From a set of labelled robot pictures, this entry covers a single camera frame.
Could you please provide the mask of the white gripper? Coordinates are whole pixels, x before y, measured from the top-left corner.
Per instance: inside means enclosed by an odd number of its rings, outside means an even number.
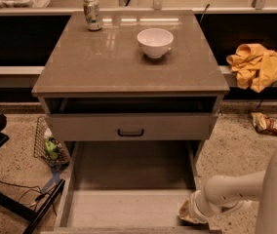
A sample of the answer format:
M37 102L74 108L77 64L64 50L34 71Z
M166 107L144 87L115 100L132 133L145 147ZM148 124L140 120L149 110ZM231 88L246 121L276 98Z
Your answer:
M201 190L196 190L181 205L178 216L190 223L204 224L220 213L221 207L210 203Z

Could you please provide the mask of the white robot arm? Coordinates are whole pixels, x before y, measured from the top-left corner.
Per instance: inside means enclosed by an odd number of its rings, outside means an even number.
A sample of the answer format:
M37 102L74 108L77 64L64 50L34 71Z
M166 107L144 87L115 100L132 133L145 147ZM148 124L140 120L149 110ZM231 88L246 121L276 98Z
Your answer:
M241 175L214 175L193 192L179 209L179 218L206 223L215 215L226 215L258 201L256 234L277 234L277 150L264 171Z

